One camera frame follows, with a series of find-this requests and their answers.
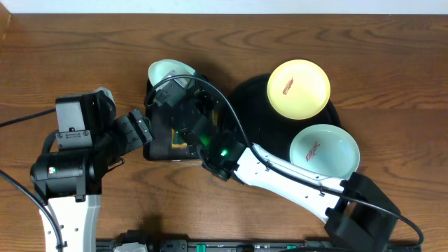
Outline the green and orange sponge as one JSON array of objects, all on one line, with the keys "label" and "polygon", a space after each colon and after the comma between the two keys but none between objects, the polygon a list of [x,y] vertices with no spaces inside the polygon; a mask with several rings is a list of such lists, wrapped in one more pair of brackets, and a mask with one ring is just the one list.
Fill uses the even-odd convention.
[{"label": "green and orange sponge", "polygon": [[179,132],[174,129],[171,130],[171,147],[173,149],[182,149],[188,147],[187,143],[182,140]]}]

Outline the mint green plate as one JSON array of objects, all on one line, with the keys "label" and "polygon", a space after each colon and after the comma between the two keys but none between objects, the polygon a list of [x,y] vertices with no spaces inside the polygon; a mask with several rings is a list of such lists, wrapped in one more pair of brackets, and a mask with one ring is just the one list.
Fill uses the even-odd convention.
[{"label": "mint green plate", "polygon": [[174,59],[161,59],[152,63],[148,68],[148,79],[154,87],[163,79],[177,75],[193,76],[196,70],[191,66]]},{"label": "mint green plate", "polygon": [[292,140],[290,162],[311,172],[348,179],[361,160],[358,144],[340,127],[329,124],[309,126]]}]

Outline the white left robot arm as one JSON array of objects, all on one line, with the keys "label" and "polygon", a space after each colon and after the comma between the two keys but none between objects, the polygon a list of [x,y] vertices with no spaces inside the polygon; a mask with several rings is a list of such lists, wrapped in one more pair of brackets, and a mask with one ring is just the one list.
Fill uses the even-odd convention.
[{"label": "white left robot arm", "polygon": [[36,197],[56,227],[56,245],[47,251],[95,251],[102,178],[124,164],[124,155],[153,140],[150,120],[134,109],[119,118],[115,112],[92,115],[77,108],[57,110],[58,150],[49,146],[32,165]]}]

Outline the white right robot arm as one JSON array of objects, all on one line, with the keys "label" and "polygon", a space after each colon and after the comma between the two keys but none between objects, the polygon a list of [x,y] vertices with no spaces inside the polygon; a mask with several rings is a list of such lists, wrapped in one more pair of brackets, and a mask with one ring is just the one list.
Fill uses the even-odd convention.
[{"label": "white right robot arm", "polygon": [[308,122],[286,119],[260,94],[210,94],[162,107],[170,126],[191,146],[202,166],[221,180],[270,190],[318,216],[330,240],[352,251],[385,251],[400,214],[366,176],[325,175],[291,164],[293,134]]}]

